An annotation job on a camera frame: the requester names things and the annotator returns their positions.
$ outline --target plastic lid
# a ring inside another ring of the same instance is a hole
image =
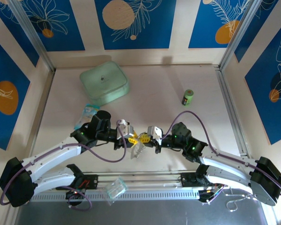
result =
[[[100,98],[128,82],[121,68],[113,61],[83,72],[80,79],[91,98]]]

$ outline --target green battery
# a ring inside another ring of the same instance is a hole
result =
[[[192,90],[186,90],[182,99],[182,105],[188,106],[193,97],[193,91]]]

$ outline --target white wall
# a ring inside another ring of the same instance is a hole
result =
[[[49,52],[57,68],[91,67],[113,60],[121,66],[218,64],[225,48],[188,49],[201,0],[177,0],[169,49],[104,50],[94,0],[70,0],[85,51]]]
[[[24,155],[27,154],[26,145],[49,70],[41,59],[39,60],[37,67],[32,65],[31,61],[28,59],[1,19],[0,45],[30,80],[30,86],[8,148],[6,151],[0,149],[1,176],[5,164],[9,159],[13,157],[23,158]],[[7,210],[8,206],[0,205],[0,225],[4,224]]]
[[[281,0],[277,3],[264,26],[240,61],[232,57],[224,73],[252,156],[269,158],[281,171],[281,140],[270,145],[257,108],[244,77],[281,28]],[[281,220],[281,198],[274,207]]]

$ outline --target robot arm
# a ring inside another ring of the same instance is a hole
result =
[[[63,161],[95,147],[98,140],[114,143],[114,150],[124,147],[120,132],[111,128],[110,118],[108,112],[98,111],[90,123],[84,124],[45,153],[22,161],[17,158],[9,160],[1,176],[0,187],[6,191],[12,206],[23,205],[33,195],[61,186],[81,188],[91,184],[95,189],[98,176],[84,175],[75,165],[68,165],[59,172],[47,172]],[[129,138],[133,136],[133,127],[121,120],[118,129],[124,136],[126,146],[132,147]],[[172,127],[171,133],[163,136],[160,128],[149,127],[146,133],[148,139],[143,144],[155,147],[156,154],[161,153],[162,148],[182,149],[182,155],[187,160],[200,164],[196,172],[181,174],[183,187],[225,184],[248,191],[265,204],[277,203],[281,188],[275,182],[281,185],[281,173],[270,160],[261,157],[257,161],[214,151],[211,150],[212,146],[211,149],[206,148],[207,143],[193,138],[191,131],[181,122]],[[271,179],[253,167],[265,171]]]

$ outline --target gray floor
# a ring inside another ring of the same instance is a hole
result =
[[[71,210],[65,202],[30,202],[22,206],[17,225],[266,225],[259,202],[238,202],[230,212],[226,203],[237,197],[223,193],[211,205],[197,200],[93,202],[87,212]]]

